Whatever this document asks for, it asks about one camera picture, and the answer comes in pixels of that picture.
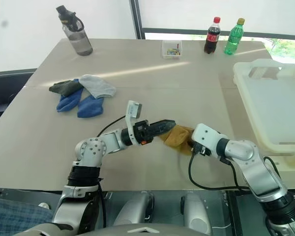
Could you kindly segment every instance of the white wall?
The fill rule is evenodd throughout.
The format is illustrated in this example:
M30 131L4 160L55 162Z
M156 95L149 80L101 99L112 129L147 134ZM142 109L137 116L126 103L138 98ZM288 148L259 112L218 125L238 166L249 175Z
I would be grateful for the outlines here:
M214 16L221 30L239 17L244 31L295 35L295 0L139 0L142 27L207 30Z
M0 0L0 71L37 68L66 37L60 5L77 12L89 38L136 38L129 0Z

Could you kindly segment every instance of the beige table surface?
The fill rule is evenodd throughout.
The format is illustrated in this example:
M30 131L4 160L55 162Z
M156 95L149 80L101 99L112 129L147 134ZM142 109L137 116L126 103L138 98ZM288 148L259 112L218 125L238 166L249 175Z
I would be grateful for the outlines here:
M261 42L241 42L234 56L203 52L203 41L184 41L178 60L161 57L161 41L92 39L94 53L75 54L61 40L32 75L0 118L0 187L62 190L75 160L74 147L95 137L125 113L129 99L143 104L142 119L174 119L195 127L205 123L229 138L255 142L247 114L232 82L238 61L269 58ZM77 107L57 113L59 95L48 91L53 83L95 74L117 88L105 98L104 114L77 118ZM125 127L119 121L111 129ZM159 138L142 147L107 155L100 176L104 190L180 190L196 188L188 180L190 157L163 145ZM289 187L295 187L295 168L284 157L275 159ZM194 179L205 186L233 185L229 166L199 156ZM243 184L241 175L239 183Z

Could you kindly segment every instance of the blue patterned fabric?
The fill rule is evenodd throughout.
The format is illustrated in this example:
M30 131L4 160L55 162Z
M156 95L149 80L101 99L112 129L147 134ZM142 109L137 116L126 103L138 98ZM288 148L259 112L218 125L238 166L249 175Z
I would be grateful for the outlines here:
M0 199L0 236L10 236L42 223L51 222L49 209Z

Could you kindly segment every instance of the white container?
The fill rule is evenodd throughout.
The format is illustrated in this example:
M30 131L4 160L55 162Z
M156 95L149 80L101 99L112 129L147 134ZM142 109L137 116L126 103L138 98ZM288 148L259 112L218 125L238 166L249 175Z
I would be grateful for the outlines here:
M163 40L162 56L165 59L180 58L182 54L182 42L177 40Z
M272 78L265 76L275 69ZM259 145L295 156L295 64L271 59L239 62L234 65L234 83Z

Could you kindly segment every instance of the gray water bottle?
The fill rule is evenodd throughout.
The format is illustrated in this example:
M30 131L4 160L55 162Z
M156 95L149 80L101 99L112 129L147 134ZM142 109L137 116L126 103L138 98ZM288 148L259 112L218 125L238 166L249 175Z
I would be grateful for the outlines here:
M59 13L62 29L76 53L81 56L91 54L93 48L84 31L83 22L75 15L75 12L68 11L63 5L57 7L56 10Z

